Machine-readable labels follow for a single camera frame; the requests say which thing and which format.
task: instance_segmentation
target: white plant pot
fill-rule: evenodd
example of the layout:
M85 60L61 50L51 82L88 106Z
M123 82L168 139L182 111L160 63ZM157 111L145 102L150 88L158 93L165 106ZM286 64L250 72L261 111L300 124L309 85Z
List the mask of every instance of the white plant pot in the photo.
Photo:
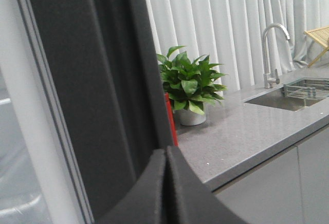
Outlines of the white plant pot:
M179 122L182 125L199 125L206 121L206 114L199 115L190 110L185 109L177 110L176 112L178 114Z

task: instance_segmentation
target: red object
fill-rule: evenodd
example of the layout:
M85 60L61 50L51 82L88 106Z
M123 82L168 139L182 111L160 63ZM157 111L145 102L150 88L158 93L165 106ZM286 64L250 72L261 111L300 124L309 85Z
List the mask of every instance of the red object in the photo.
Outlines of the red object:
M175 122L174 122L174 118L173 118L173 111L171 110L169 95L168 95L168 93L166 93L164 96L166 98L166 106L167 106L167 111L168 111L168 117L169 117L169 122L170 122L171 133L173 135L174 145L178 146L176 129L175 129Z

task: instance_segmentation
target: kitchen counter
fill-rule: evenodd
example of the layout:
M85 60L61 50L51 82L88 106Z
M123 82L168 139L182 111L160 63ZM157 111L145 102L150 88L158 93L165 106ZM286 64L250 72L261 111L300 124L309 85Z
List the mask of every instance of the kitchen counter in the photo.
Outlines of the kitchen counter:
M225 96L209 106L201 125L177 126L179 148L211 190L215 190L329 123L329 98L299 111L244 103L302 77L329 78L329 65L301 68Z

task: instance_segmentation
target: potted plant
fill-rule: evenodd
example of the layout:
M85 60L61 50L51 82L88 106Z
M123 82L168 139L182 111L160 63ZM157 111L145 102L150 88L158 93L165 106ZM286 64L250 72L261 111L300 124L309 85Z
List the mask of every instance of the potted plant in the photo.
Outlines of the potted plant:
M197 125L206 120L205 103L220 103L223 99L217 94L226 86L214 81L224 76L213 69L220 64L210 64L209 55L202 55L192 62L186 51L178 54L172 61L170 55L185 46L175 46L166 56L157 54L163 89L169 94L172 109L178 112L182 125Z

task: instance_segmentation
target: pothos plant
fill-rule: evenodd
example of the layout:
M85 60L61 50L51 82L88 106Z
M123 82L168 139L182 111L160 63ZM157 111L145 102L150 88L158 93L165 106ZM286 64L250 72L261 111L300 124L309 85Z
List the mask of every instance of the pothos plant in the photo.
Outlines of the pothos plant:
M215 104L223 99L217 92L225 90L226 86L214 82L225 74L213 69L221 64L210 64L209 55L191 62L184 51L170 61L170 55L183 47L169 48L166 56L157 54L163 89L169 94L173 110L184 108L203 115L205 102Z

